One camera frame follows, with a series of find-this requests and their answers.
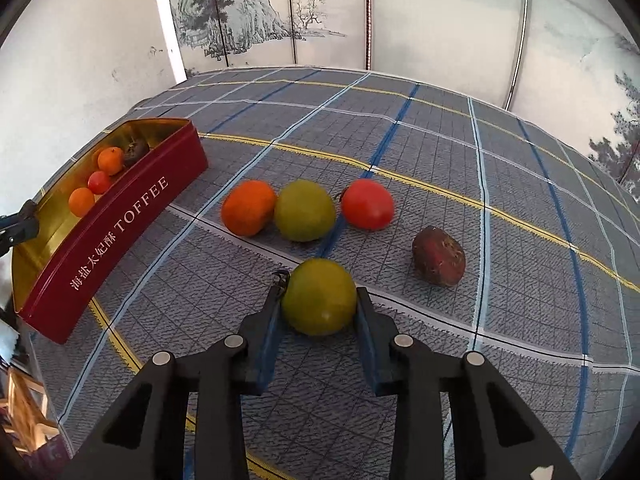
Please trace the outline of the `wooden furniture below table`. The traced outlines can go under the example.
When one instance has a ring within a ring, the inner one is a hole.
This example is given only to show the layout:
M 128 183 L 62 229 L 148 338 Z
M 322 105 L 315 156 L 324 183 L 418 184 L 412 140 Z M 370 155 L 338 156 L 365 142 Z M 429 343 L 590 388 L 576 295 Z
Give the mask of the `wooden furniture below table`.
M 47 418 L 48 397 L 43 384 L 14 366 L 6 370 L 6 392 L 1 395 L 2 429 L 20 454 L 36 452 L 60 434 Z

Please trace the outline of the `dark maroon passion fruit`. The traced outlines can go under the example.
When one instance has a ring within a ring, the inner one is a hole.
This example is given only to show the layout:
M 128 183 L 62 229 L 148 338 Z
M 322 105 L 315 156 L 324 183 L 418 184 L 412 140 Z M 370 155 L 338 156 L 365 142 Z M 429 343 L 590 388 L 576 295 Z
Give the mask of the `dark maroon passion fruit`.
M 447 232 L 427 226 L 413 239 L 414 267 L 432 285 L 454 287 L 462 279 L 466 261 L 462 246 Z

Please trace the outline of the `orange fruit in tin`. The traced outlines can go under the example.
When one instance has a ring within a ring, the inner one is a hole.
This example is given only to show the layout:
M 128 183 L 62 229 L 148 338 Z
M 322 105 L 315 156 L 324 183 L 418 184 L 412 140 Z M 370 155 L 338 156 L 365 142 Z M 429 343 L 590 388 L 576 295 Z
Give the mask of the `orange fruit in tin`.
M 124 168 L 124 151 L 118 146 L 109 146 L 99 152 L 96 163 L 99 170 L 105 172 L 108 176 L 118 174 Z

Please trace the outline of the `painted landscape folding screen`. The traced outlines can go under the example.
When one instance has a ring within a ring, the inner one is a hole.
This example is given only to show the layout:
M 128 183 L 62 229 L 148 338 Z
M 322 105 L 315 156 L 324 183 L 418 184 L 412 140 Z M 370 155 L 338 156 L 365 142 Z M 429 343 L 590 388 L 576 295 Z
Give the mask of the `painted landscape folding screen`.
M 158 0 L 180 70 L 420 79 L 541 126 L 639 188 L 639 32 L 610 0 Z

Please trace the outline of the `green citrus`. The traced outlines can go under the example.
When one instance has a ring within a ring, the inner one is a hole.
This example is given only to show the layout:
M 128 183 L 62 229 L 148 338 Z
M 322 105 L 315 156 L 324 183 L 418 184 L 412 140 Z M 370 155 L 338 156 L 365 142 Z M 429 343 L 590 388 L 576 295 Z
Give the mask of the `green citrus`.
M 336 221 L 332 197 L 321 185 L 298 179 L 282 188 L 273 223 L 292 242 L 307 243 L 328 234 Z
M 352 276 L 338 263 L 311 258 L 293 270 L 282 298 L 282 314 L 309 337 L 336 334 L 352 322 L 357 293 Z

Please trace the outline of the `red tomato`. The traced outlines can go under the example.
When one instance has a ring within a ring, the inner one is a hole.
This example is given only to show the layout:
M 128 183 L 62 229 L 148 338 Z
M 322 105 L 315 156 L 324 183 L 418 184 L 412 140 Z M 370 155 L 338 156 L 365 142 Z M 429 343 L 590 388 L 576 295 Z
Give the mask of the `red tomato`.
M 362 178 L 345 188 L 341 195 L 341 212 L 351 226 L 378 231 L 392 222 L 394 200 L 382 184 Z
M 105 171 L 93 171 L 93 173 L 88 177 L 87 188 L 93 192 L 94 195 L 103 195 L 111 185 L 111 176 Z

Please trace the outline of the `dark wrinkled fruit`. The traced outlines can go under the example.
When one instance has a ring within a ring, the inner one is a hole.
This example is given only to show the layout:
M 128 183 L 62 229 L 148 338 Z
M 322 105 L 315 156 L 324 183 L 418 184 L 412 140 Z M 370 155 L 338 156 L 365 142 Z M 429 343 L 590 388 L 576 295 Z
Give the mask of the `dark wrinkled fruit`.
M 134 166 L 142 157 L 148 154 L 150 147 L 145 138 L 137 138 L 132 140 L 125 151 L 124 166 L 130 168 Z

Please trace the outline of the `orange tangerine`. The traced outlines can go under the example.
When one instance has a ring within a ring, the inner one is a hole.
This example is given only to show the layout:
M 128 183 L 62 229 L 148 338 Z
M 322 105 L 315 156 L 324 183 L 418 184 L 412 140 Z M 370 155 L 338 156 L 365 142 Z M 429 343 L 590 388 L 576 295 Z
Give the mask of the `orange tangerine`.
M 277 194 L 267 182 L 243 181 L 224 199 L 222 223 L 236 235 L 254 236 L 271 221 L 276 203 Z
M 95 202 L 94 194 L 90 188 L 76 188 L 70 193 L 67 205 L 75 217 L 82 218 L 88 214 Z

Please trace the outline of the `blue plaid tablecloth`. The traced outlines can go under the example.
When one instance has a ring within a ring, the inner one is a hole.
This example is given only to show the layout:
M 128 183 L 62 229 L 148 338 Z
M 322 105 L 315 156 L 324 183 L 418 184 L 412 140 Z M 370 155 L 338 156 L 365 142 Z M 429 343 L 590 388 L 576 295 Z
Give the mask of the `blue plaid tablecloth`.
M 127 110 L 183 117 L 208 159 L 98 290 L 66 344 L 32 337 L 50 412 L 76 452 L 157 351 L 206 349 L 265 299 L 272 274 L 330 258 L 375 307 L 433 350 L 488 356 L 578 474 L 597 479 L 639 421 L 639 207 L 572 148 L 512 114 L 417 82 L 328 68 L 220 70 Z M 339 223 L 296 244 L 224 228 L 224 196 L 247 179 L 305 179 L 340 195 L 382 184 L 390 225 Z M 454 287 L 414 267 L 436 226 L 463 248 Z

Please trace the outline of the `red toffee tin box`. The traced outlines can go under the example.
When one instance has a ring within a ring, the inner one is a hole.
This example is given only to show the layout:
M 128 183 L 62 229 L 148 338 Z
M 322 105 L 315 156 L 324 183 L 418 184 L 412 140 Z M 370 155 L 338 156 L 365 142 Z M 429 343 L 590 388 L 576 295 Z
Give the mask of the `red toffee tin box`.
M 149 151 L 82 217 L 68 206 L 107 148 L 143 140 Z M 208 166 L 198 130 L 186 118 L 143 118 L 101 134 L 76 155 L 36 201 L 38 234 L 12 250 L 17 315 L 65 344 L 94 294 L 145 229 Z

